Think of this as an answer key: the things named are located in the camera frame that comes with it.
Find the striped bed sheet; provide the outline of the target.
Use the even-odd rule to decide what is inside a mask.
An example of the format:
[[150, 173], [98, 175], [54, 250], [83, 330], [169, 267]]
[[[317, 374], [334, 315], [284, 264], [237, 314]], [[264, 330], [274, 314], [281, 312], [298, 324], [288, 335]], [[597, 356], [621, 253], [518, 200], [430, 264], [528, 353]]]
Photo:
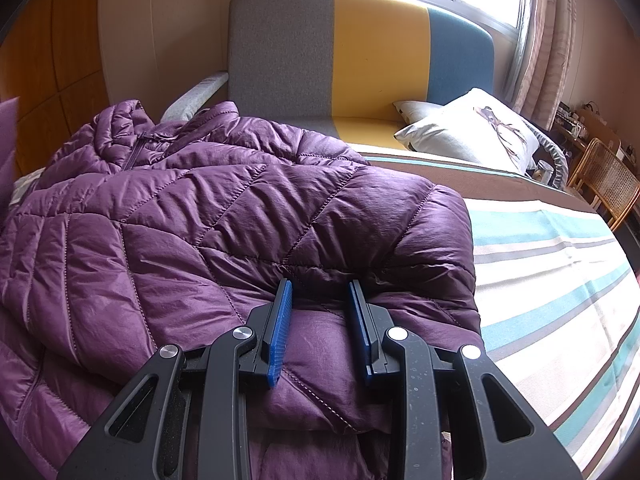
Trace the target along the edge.
[[[418, 174], [469, 209], [475, 301], [488, 354], [588, 479], [612, 476], [639, 427], [639, 287], [605, 222], [566, 193], [434, 155], [359, 145], [396, 178]], [[137, 302], [129, 242], [198, 174], [39, 179], [1, 237], [1, 418], [43, 477], [166, 330], [198, 337], [216, 315], [171, 321]]]

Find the grey yellow blue headboard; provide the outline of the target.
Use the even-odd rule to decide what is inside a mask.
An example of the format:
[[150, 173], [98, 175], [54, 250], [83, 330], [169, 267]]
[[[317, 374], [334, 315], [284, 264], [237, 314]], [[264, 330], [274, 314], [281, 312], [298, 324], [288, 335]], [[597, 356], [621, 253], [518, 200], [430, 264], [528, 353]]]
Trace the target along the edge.
[[399, 101], [494, 90], [491, 36], [418, 0], [231, 0], [228, 66], [173, 102], [192, 118], [220, 88], [243, 116], [396, 146]]

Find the white embroidered pillow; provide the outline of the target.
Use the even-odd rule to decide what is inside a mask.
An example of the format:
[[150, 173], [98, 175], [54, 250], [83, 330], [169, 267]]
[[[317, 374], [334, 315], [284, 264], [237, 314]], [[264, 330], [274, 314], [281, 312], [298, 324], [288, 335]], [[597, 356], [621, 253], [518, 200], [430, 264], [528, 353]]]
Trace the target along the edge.
[[405, 125], [394, 138], [410, 151], [525, 174], [539, 141], [525, 120], [491, 94], [474, 88], [440, 110]]

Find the wicker wooden chair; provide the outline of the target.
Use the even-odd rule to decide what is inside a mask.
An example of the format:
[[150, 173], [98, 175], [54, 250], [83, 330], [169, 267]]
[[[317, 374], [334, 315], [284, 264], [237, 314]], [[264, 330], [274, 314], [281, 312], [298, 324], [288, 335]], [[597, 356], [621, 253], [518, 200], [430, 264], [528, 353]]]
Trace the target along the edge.
[[606, 223], [615, 232], [639, 198], [639, 180], [598, 138], [593, 138], [567, 182], [576, 192], [589, 188], [591, 207], [603, 206]]

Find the purple quilted down jacket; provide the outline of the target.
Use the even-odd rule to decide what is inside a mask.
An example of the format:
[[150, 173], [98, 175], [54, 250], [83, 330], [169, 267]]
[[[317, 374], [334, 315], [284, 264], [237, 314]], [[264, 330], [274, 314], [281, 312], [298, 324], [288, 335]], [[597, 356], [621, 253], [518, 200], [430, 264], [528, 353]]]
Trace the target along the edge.
[[351, 281], [429, 344], [480, 342], [462, 197], [340, 140], [230, 102], [157, 125], [107, 107], [1, 226], [1, 415], [54, 478], [164, 344], [191, 350], [293, 284], [277, 387], [248, 400], [258, 479], [383, 479], [390, 411], [366, 401], [343, 313]]

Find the orange wooden wardrobe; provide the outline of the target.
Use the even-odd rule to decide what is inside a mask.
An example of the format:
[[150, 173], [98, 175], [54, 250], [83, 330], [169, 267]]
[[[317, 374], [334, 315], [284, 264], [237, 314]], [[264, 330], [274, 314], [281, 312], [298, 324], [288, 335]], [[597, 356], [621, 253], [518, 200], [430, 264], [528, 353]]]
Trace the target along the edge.
[[1, 99], [12, 98], [21, 177], [108, 105], [98, 0], [26, 0], [1, 44]]

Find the cluttered wooden desk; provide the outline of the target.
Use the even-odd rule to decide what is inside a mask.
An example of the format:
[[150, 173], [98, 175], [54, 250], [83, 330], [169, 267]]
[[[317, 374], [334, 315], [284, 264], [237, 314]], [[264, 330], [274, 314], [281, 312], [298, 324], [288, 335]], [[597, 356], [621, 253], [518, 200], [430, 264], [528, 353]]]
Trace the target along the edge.
[[619, 160], [624, 159], [622, 140], [605, 125], [592, 103], [574, 110], [561, 104], [556, 111], [550, 133], [564, 151], [570, 172], [574, 171], [592, 139], [599, 139]]

